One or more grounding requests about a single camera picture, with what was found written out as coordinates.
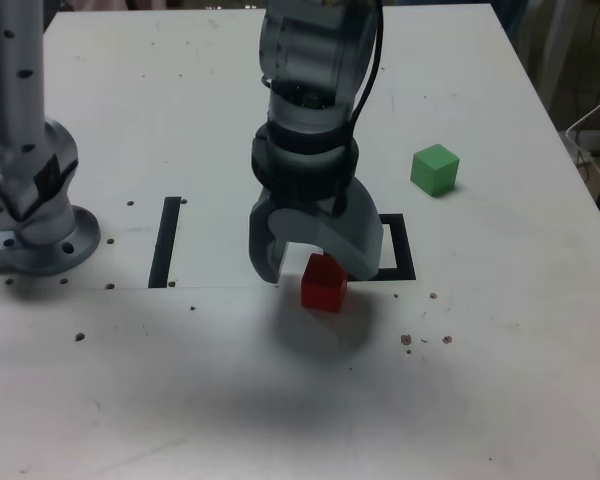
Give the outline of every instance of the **gray robot arm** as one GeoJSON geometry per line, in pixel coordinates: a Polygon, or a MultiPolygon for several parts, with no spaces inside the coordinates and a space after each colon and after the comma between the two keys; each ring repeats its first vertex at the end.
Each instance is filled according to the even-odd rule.
{"type": "Polygon", "coordinates": [[[44,114],[42,0],[0,0],[0,272],[51,275],[96,249],[100,229],[67,190],[69,132],[44,114]]]}
{"type": "Polygon", "coordinates": [[[383,228],[354,177],[353,131],[379,66],[382,28],[381,0],[268,2],[260,66],[271,94],[252,146],[263,190],[249,233],[265,281],[278,281],[288,242],[321,247],[360,280],[378,271],[383,228]],[[374,39],[370,80],[354,109],[374,39]]]}

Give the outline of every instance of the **table surface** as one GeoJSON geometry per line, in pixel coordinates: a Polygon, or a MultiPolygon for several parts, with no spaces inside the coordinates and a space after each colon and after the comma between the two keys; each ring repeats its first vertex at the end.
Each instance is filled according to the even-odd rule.
{"type": "Polygon", "coordinates": [[[417,280],[352,284],[339,316],[299,306],[313,248],[279,288],[249,263],[262,15],[47,32],[47,113],[103,241],[0,276],[0,479],[600,480],[600,215],[491,9],[386,9],[358,177],[404,215],[417,280]],[[409,182],[435,143],[461,158],[440,199],[409,182]],[[148,290],[166,196],[188,200],[176,287],[148,290]]]}

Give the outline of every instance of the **wire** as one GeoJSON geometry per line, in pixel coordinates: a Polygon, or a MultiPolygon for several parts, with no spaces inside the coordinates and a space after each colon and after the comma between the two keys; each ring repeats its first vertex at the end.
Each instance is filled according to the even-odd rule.
{"type": "MultiPolygon", "coordinates": [[[[584,121],[586,121],[591,115],[593,115],[594,113],[596,113],[598,110],[600,110],[600,104],[595,107],[593,110],[591,110],[589,113],[587,113],[584,117],[582,117],[580,120],[578,120],[576,123],[574,123],[573,125],[571,125],[569,128],[567,128],[567,131],[565,132],[565,137],[567,138],[567,140],[569,140],[569,142],[571,144],[573,144],[577,149],[578,149],[578,153],[582,153],[584,155],[589,154],[589,152],[587,152],[585,149],[581,148],[580,145],[578,145],[570,136],[569,134],[571,133],[571,130],[573,130],[575,127],[577,127],[578,125],[580,125],[581,123],[583,123],[584,121]]],[[[598,164],[594,161],[593,157],[590,156],[589,161],[591,162],[591,165],[593,165],[593,168],[598,172],[598,174],[600,175],[600,167],[598,166],[598,164]]]]}
{"type": "Polygon", "coordinates": [[[376,77],[378,76],[378,70],[380,70],[380,59],[382,57],[382,40],[384,38],[384,15],[382,11],[382,0],[376,0],[376,10],[378,13],[378,25],[376,28],[376,48],[373,53],[373,64],[371,66],[369,80],[367,80],[367,84],[364,87],[364,91],[362,92],[360,101],[358,102],[358,105],[356,105],[355,110],[351,114],[350,126],[352,132],[356,126],[356,122],[358,121],[360,112],[362,112],[364,104],[367,103],[367,99],[371,94],[371,89],[373,88],[373,84],[375,83],[376,77]]]}
{"type": "MultiPolygon", "coordinates": [[[[573,86],[573,103],[576,108],[576,118],[580,118],[580,80],[582,79],[582,73],[586,67],[586,59],[589,57],[589,53],[591,52],[591,47],[593,46],[593,39],[595,37],[596,25],[598,23],[598,17],[600,17],[600,5],[596,10],[596,13],[593,17],[593,21],[591,22],[591,31],[589,33],[589,40],[587,42],[587,46],[585,47],[583,53],[580,56],[580,68],[578,69],[578,75],[576,76],[576,82],[573,86]]],[[[584,167],[586,172],[585,183],[589,181],[589,167],[587,163],[582,158],[582,154],[580,152],[580,128],[576,130],[575,143],[578,147],[578,156],[576,157],[576,167],[584,167]]]]}

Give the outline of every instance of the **green cube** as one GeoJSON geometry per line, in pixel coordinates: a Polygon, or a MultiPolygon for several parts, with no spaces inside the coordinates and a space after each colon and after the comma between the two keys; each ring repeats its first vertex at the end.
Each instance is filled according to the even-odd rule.
{"type": "Polygon", "coordinates": [[[456,155],[442,145],[433,145],[413,156],[411,181],[432,197],[438,197],[453,190],[459,164],[456,155]]]}

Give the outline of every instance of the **black cable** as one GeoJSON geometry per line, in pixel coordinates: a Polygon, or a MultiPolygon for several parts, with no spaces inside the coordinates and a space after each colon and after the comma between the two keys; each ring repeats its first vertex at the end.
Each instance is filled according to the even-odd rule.
{"type": "Polygon", "coordinates": [[[351,114],[351,131],[353,132],[356,122],[358,121],[358,117],[360,116],[360,112],[364,108],[364,104],[367,103],[367,99],[369,95],[371,95],[371,89],[373,89],[373,84],[376,81],[376,77],[378,76],[378,70],[380,70],[380,58],[382,57],[382,40],[384,37],[384,15],[382,11],[382,0],[376,0],[376,10],[378,12],[378,26],[376,29],[376,48],[373,53],[373,65],[371,66],[371,73],[369,74],[369,80],[364,87],[364,91],[362,92],[362,96],[360,97],[360,101],[356,106],[355,110],[351,114]]]}
{"type": "MultiPolygon", "coordinates": [[[[596,11],[595,16],[593,17],[593,21],[591,22],[591,31],[589,33],[589,40],[587,42],[587,46],[585,47],[584,52],[580,56],[580,68],[578,69],[578,74],[576,76],[576,82],[573,87],[573,100],[574,100],[575,109],[576,109],[576,120],[580,118],[580,81],[582,79],[582,73],[584,72],[584,69],[586,67],[586,63],[587,63],[586,60],[589,58],[589,53],[591,52],[591,47],[593,46],[593,39],[595,37],[595,30],[596,30],[596,25],[598,23],[599,16],[600,16],[600,6],[598,7],[598,10],[596,11]]],[[[581,125],[576,127],[576,134],[575,134],[575,138],[574,138],[575,143],[576,143],[576,145],[578,145],[578,147],[580,146],[580,130],[581,129],[582,129],[581,125]]],[[[578,167],[578,168],[584,167],[585,172],[586,172],[585,183],[588,182],[589,181],[589,166],[586,164],[586,162],[582,158],[582,154],[580,153],[580,150],[578,150],[578,156],[576,158],[576,167],[578,167]]]]}

